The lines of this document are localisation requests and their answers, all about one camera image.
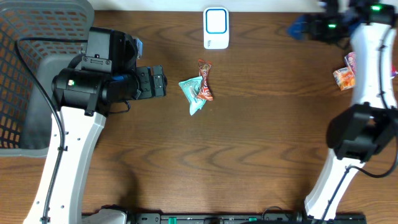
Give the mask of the teal wrapper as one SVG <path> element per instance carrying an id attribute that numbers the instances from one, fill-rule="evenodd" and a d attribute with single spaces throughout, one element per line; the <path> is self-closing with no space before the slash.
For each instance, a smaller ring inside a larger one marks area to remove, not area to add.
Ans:
<path id="1" fill-rule="evenodd" d="M 206 100 L 199 99 L 198 97 L 202 80 L 203 77 L 198 76 L 178 83 L 190 104 L 189 113 L 191 116 L 202 109 L 206 103 Z"/>

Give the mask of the red purple snack bag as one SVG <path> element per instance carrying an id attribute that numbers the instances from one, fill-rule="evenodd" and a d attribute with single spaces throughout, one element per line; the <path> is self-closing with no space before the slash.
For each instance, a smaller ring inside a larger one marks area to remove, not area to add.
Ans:
<path id="1" fill-rule="evenodd" d="M 356 74 L 356 55 L 354 52 L 348 53 L 345 57 L 345 64 L 348 68 L 351 69 L 352 73 Z M 397 69 L 395 66 L 392 66 L 391 78 L 395 78 L 397 76 Z"/>

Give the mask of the orange tissue pack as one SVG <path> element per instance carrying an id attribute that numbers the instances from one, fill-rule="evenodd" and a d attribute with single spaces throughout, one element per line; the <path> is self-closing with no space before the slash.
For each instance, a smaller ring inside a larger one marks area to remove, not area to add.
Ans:
<path id="1" fill-rule="evenodd" d="M 355 86 L 354 73 L 349 67 L 335 70 L 333 72 L 333 76 L 341 91 L 353 88 Z"/>

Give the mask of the brown orange candy bar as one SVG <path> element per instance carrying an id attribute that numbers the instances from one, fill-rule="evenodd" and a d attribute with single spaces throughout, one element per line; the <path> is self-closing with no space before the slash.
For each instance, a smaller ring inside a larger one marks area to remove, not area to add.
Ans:
<path id="1" fill-rule="evenodd" d="M 211 62 L 203 59 L 198 60 L 199 76 L 202 77 L 202 82 L 197 97 L 201 100 L 213 101 L 213 95 L 208 86 L 208 76 L 210 74 L 211 67 Z"/>

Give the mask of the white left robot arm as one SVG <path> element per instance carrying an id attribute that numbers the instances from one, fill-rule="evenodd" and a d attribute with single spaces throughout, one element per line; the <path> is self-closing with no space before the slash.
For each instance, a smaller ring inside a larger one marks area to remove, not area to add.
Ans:
<path id="1" fill-rule="evenodd" d="M 138 67 L 143 44 L 127 33 L 92 27 L 86 50 L 73 57 L 44 98 L 52 112 L 49 149 L 26 223 L 131 223 L 117 205 L 82 213 L 90 162 L 114 103 L 163 97 L 163 68 Z"/>

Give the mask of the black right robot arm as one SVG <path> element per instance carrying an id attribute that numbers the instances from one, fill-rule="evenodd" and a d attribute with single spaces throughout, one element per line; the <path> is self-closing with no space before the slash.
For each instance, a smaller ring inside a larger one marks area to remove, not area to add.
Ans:
<path id="1" fill-rule="evenodd" d="M 294 223 L 336 223 L 336 209 L 354 176 L 397 139 L 391 78 L 396 8 L 375 0 L 350 1 L 345 12 L 338 1 L 323 1 L 323 7 L 323 13 L 298 17 L 287 32 L 297 40 L 335 45 L 347 39 L 355 54 L 355 85 L 350 107 L 328 125 L 325 164 Z"/>

